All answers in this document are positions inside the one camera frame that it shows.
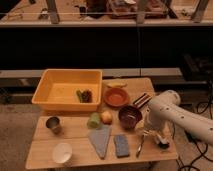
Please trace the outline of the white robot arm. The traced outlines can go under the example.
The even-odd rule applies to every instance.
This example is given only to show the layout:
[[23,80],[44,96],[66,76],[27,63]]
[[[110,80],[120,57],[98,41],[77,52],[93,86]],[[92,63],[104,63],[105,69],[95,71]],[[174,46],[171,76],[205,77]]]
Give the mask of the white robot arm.
[[136,130],[137,134],[161,133],[166,122],[170,121],[213,146],[213,120],[181,108],[180,102],[180,95],[174,90],[152,97],[147,103],[149,112],[145,115],[143,126]]

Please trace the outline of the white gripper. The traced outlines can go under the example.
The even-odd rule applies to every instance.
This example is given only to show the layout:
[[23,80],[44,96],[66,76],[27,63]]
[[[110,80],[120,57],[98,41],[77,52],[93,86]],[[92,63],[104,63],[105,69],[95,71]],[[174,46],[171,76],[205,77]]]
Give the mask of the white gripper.
[[140,121],[135,128],[135,132],[138,136],[148,136],[151,134],[157,134],[162,130],[162,124],[145,119]]

